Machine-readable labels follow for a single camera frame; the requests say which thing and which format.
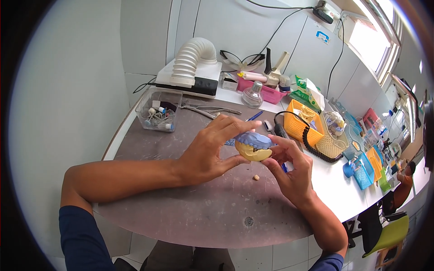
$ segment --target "workbench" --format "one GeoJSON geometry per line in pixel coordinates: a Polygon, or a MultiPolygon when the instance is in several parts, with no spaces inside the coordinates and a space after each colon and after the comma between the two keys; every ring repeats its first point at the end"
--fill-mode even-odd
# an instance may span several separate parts
{"type": "MultiPolygon", "coordinates": [[[[259,111],[241,105],[240,94],[220,87],[211,101],[192,96],[185,98],[197,105],[222,106],[221,101],[234,103],[224,106],[242,111],[241,119],[259,111]]],[[[287,97],[278,104],[264,102],[260,110],[268,112],[258,120],[267,118],[273,122],[274,113],[286,110],[288,104],[287,97]]],[[[197,132],[210,122],[205,116],[184,109],[178,119],[184,124],[178,123],[181,125],[174,133],[147,131],[141,127],[134,109],[135,106],[117,130],[103,160],[176,159],[197,132]]],[[[258,132],[266,134],[263,127],[258,132]]],[[[314,190],[341,222],[361,213],[387,193],[376,185],[360,190],[353,177],[346,178],[343,174],[345,158],[330,164],[306,149],[304,153],[313,159],[314,190]]],[[[221,149],[222,158],[235,154],[238,152],[232,146],[225,145],[221,149]]],[[[299,211],[281,194],[276,179],[259,162],[237,166],[198,186],[148,191],[99,204],[94,210],[132,232],[190,246],[248,248],[290,242],[312,234],[299,211]],[[255,174],[260,176],[258,181],[253,179],[255,174]]]]}

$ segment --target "orange shirt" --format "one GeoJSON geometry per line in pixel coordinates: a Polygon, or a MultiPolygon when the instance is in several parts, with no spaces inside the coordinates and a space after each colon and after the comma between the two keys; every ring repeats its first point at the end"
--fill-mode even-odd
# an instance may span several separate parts
{"type": "Polygon", "coordinates": [[[404,201],[408,198],[408,195],[410,194],[412,187],[413,187],[412,176],[404,176],[404,180],[402,180],[401,184],[395,189],[393,195],[393,207],[395,208],[401,207],[404,201]]]}

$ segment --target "chair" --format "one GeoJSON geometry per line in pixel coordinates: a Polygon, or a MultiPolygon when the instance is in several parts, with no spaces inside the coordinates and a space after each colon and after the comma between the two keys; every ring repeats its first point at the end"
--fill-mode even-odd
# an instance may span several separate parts
{"type": "Polygon", "coordinates": [[[377,204],[374,204],[360,213],[357,220],[360,221],[359,227],[362,229],[361,231],[352,232],[355,221],[349,221],[350,228],[347,228],[345,222],[343,225],[347,231],[349,248],[355,247],[353,238],[362,235],[363,249],[365,251],[363,258],[379,249],[387,248],[388,246],[395,245],[402,241],[407,234],[409,225],[406,212],[385,215],[383,216],[383,222],[380,222],[377,204]],[[382,224],[384,221],[395,222],[383,228],[382,224]]]}

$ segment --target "white tile floor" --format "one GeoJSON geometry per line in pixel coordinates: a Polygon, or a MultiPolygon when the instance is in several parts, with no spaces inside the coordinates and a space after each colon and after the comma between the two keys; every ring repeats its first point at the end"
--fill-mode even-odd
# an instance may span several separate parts
{"type": "MultiPolygon", "coordinates": [[[[362,237],[354,239],[356,247],[347,251],[343,271],[374,271],[377,254],[362,258],[362,237]]],[[[153,249],[155,239],[133,233],[130,254],[121,256],[137,270],[153,249]]],[[[308,271],[322,250],[313,235],[290,243],[259,248],[229,249],[237,271],[308,271]]]]}

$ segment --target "dental stone model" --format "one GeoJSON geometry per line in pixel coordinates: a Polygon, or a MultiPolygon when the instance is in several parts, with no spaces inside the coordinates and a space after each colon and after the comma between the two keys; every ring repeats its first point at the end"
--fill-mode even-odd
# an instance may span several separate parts
{"type": "Polygon", "coordinates": [[[235,148],[247,160],[262,161],[270,157],[271,139],[254,132],[245,132],[234,137],[235,148]]]}

